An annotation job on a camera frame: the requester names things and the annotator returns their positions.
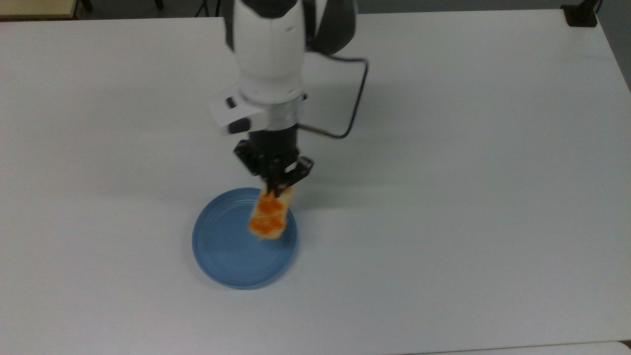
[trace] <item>black stand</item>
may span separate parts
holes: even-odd
[[[220,7],[221,7],[221,0],[217,0],[217,5],[215,6],[215,17],[219,17],[219,8]],[[210,12],[208,11],[208,0],[202,1],[201,6],[199,7],[199,10],[195,14],[194,17],[199,16],[199,14],[200,14],[202,9],[206,13],[206,17],[210,17]]]
[[[571,27],[596,27],[598,20],[594,13],[594,6],[598,0],[584,0],[578,5],[563,5],[565,20]]]
[[[81,4],[83,5],[83,8],[85,9],[85,11],[91,13],[92,12],[92,2],[90,0],[81,0]]]

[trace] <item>bread slice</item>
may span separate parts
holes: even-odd
[[[287,210],[292,196],[293,186],[285,188],[279,197],[268,193],[267,187],[262,188],[247,225],[250,233],[259,240],[278,239],[287,225]]]

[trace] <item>floor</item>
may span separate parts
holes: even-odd
[[[153,0],[91,0],[91,13],[82,20],[114,18],[193,17],[202,0],[164,0],[158,9]],[[500,9],[558,9],[562,4],[580,0],[358,0],[360,13],[422,11],[476,11]],[[208,0],[211,16],[216,0]],[[631,88],[631,0],[604,0],[598,18],[609,40],[618,65]]]

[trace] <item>white table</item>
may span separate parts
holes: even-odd
[[[631,350],[619,342],[517,347],[477,351],[440,352],[441,355],[630,355]]]
[[[214,19],[0,23],[0,352],[406,354],[631,339],[631,95],[557,10],[365,15],[343,141],[301,133],[298,255],[208,279],[193,223],[259,186],[206,111]],[[361,68],[310,56],[306,123]]]

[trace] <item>plate rim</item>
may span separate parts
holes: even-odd
[[[217,199],[219,199],[221,196],[223,195],[227,195],[229,193],[235,192],[235,191],[242,191],[242,190],[254,190],[256,191],[257,195],[258,193],[260,193],[261,189],[260,188],[253,188],[253,187],[243,187],[243,188],[234,188],[228,191],[224,191],[222,193],[220,193],[219,195],[215,196],[215,198],[213,198],[210,202],[208,202],[206,204],[206,206],[204,206],[204,208],[202,208],[202,210],[200,211],[197,219],[195,220],[195,223],[193,224],[193,230],[192,230],[192,238],[191,238],[191,246],[192,246],[192,253],[193,253],[193,257],[195,258],[195,262],[197,263],[199,269],[206,275],[208,276],[208,278],[210,278],[211,280],[215,281],[216,283],[226,286],[226,287],[230,287],[232,289],[240,289],[240,290],[251,290],[251,289],[258,289],[260,287],[263,287],[265,285],[268,285],[270,283],[272,283],[273,281],[275,281],[278,277],[280,277],[281,275],[283,275],[283,273],[285,273],[285,270],[287,270],[287,268],[293,263],[293,259],[294,256],[296,254],[296,249],[298,248],[298,224],[296,223],[296,219],[293,216],[293,213],[291,211],[291,205],[290,208],[287,209],[287,216],[288,219],[291,219],[293,221],[293,225],[295,226],[295,235],[293,237],[293,248],[289,254],[289,259],[287,259],[287,262],[283,265],[283,267],[281,267],[274,275],[272,275],[270,278],[268,278],[267,280],[264,280],[262,282],[259,282],[257,284],[253,284],[253,285],[248,285],[248,286],[235,286],[235,285],[230,285],[227,284],[225,282],[219,281],[216,278],[214,278],[212,275],[210,275],[207,270],[205,268],[203,268],[199,262],[199,258],[201,257],[199,255],[199,248],[196,246],[196,240],[199,238],[196,238],[196,233],[195,231],[198,228],[198,223],[199,223],[199,219],[201,218],[202,214],[204,214],[204,212],[206,211],[206,209],[212,205]]]

